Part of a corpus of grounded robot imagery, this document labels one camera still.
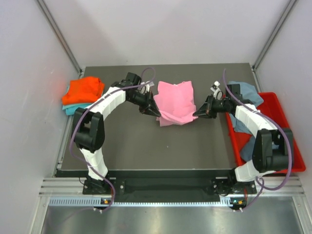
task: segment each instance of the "red tray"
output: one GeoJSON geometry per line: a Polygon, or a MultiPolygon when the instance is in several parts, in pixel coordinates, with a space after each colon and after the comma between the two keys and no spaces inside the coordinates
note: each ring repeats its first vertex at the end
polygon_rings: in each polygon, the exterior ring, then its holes
{"type": "MultiPolygon", "coordinates": [[[[275,93],[259,93],[263,98],[264,102],[257,107],[261,113],[273,119],[280,127],[289,128],[289,124],[284,115],[283,109],[277,99],[275,93]]],[[[246,133],[236,133],[233,129],[230,115],[226,113],[226,120],[228,122],[230,138],[233,146],[233,151],[235,154],[236,164],[241,166],[246,162],[240,157],[240,150],[249,141],[251,135],[246,133]]],[[[301,153],[298,149],[295,139],[293,140],[293,167],[292,172],[304,172],[306,170],[306,165],[302,159],[301,153]]]]}

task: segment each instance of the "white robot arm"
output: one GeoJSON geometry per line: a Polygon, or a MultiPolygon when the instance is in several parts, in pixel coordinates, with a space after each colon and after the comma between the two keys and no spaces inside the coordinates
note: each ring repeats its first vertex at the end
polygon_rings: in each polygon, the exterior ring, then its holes
{"type": "MultiPolygon", "coordinates": [[[[218,90],[212,90],[214,94],[207,97],[204,105],[194,113],[194,116],[216,118],[217,113],[231,113],[235,118],[242,121],[256,138],[252,160],[234,168],[231,172],[230,180],[233,183],[250,182],[255,180],[256,177],[287,169],[288,152],[283,136],[271,122],[256,114],[259,110],[256,109],[252,102],[243,99],[240,94],[239,84],[228,85],[228,87],[235,94],[236,98],[253,111],[251,112],[246,107],[237,105],[229,94],[223,99],[216,98],[215,93],[218,90]],[[273,143],[278,145],[278,149],[272,148],[273,143]]],[[[288,128],[284,128],[283,131],[291,143],[293,151],[293,134],[288,128]]]]}
{"type": "MultiPolygon", "coordinates": [[[[154,101],[152,92],[149,91],[148,84],[144,86],[145,89],[129,88],[116,92],[116,90],[120,88],[139,84],[141,84],[141,78],[133,73],[128,73],[125,80],[115,82],[109,90],[97,100],[98,102],[102,99],[102,101],[93,107],[86,115],[74,136],[74,142],[84,155],[85,160],[88,162],[88,176],[90,179],[102,181],[102,178],[91,170],[91,168],[103,177],[106,177],[108,173],[102,154],[102,145],[105,140],[104,120],[117,106],[125,101],[129,101],[138,105],[139,111],[142,114],[160,117],[160,112],[154,101]]],[[[86,109],[78,108],[75,111],[73,129],[86,109]]]]}

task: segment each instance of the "fabric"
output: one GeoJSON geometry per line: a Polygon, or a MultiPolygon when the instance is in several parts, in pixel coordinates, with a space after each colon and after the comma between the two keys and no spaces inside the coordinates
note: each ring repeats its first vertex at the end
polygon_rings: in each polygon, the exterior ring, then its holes
{"type": "Polygon", "coordinates": [[[71,80],[68,92],[63,96],[63,105],[93,103],[103,93],[104,84],[97,77],[84,77],[71,80]]]}
{"type": "Polygon", "coordinates": [[[82,104],[72,105],[71,107],[65,109],[65,113],[68,116],[72,116],[75,113],[75,110],[78,109],[79,107],[84,109],[87,106],[90,106],[91,104],[92,103],[82,103],[82,104]]]}
{"type": "Polygon", "coordinates": [[[191,81],[180,84],[160,81],[158,95],[154,96],[154,100],[161,113],[161,117],[157,118],[161,127],[172,124],[183,125],[197,118],[193,116],[196,106],[191,81]]]}
{"type": "MultiPolygon", "coordinates": [[[[258,107],[263,103],[262,97],[258,94],[257,90],[253,85],[250,85],[245,82],[236,82],[236,81],[230,81],[229,84],[239,84],[240,85],[240,93],[242,94],[244,99],[249,99],[253,102],[255,107],[258,107]]],[[[248,162],[253,157],[253,151],[254,151],[254,143],[255,143],[255,137],[252,136],[252,133],[249,131],[249,129],[241,122],[240,120],[236,119],[232,114],[230,114],[231,122],[234,128],[234,131],[237,133],[245,133],[250,134],[250,139],[245,145],[240,145],[239,149],[240,157],[245,161],[248,162]]]]}
{"type": "Polygon", "coordinates": [[[68,109],[68,108],[72,108],[72,107],[76,107],[76,106],[84,106],[84,105],[87,105],[87,106],[89,106],[89,105],[91,105],[92,104],[92,102],[90,102],[90,103],[78,103],[78,104],[70,104],[70,105],[64,105],[63,107],[62,107],[62,110],[66,110],[66,109],[68,109]]]}

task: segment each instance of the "white wall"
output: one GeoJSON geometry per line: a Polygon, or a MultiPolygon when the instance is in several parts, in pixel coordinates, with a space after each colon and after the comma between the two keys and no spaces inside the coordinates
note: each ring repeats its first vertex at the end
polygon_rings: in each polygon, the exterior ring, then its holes
{"type": "Polygon", "coordinates": [[[26,233],[66,121],[60,98],[78,75],[34,0],[0,1],[0,233],[26,233]]]}
{"type": "Polygon", "coordinates": [[[307,170],[301,182],[312,207],[312,1],[300,0],[258,73],[265,91],[277,94],[307,170]]]}
{"type": "Polygon", "coordinates": [[[253,64],[288,0],[45,0],[81,66],[253,64]]]}

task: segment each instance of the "orange cloth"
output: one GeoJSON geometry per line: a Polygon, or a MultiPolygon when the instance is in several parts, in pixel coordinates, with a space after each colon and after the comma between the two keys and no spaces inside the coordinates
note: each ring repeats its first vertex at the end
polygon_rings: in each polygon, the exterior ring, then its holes
{"type": "Polygon", "coordinates": [[[63,105],[95,102],[102,96],[104,86],[97,77],[71,80],[67,94],[62,97],[63,105]]]}

